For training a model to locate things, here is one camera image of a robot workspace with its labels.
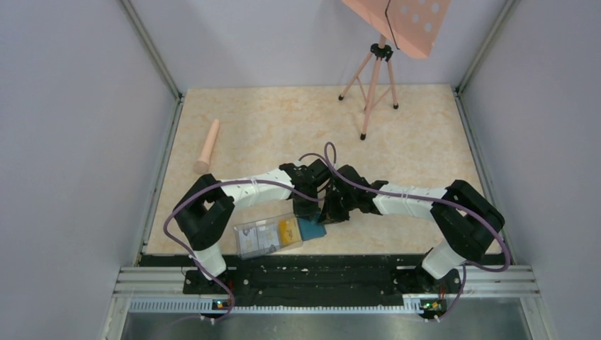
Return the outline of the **blue card holder wallet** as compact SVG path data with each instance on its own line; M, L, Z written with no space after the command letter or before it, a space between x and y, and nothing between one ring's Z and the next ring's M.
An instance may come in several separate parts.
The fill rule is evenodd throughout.
M316 221L307 220L300 217L297 219L297 221L301 239L303 241L310 241L312 239L325 237L327 234L325 226L317 223Z

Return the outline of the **clear acrylic card stand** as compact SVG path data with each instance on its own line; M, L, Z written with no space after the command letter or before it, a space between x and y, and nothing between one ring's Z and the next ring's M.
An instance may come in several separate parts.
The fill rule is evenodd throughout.
M233 230L241 259L266 256L303 244L299 219L293 213L236 225Z

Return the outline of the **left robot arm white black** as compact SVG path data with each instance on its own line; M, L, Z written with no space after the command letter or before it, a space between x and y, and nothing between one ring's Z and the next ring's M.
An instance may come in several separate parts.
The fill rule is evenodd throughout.
M319 209L318 189L330 178L330 170L319 159L310 165L286 163L256 176L217 180L202 175L186 192L165 221L174 219L184 233L191 258L201 266L201 285L218 293L227 284L227 266L218 241L232 214L238 210L290 200L299 217L315 217Z

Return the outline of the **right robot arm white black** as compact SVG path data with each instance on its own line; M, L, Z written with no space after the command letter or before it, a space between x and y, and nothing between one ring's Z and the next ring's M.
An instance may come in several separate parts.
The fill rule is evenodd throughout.
M425 254L415 273L417 286L434 292L444 276L460 265L481 264L486 251L497 242L504 256L499 272L507 270L511 256L500 232L505 218L470 183L456 179L443 188L399 186L379 180L369 183L350 165L329 170L330 184L322 209L324 220L342 222L353 210L372 215L406 215L435 223L443 240Z

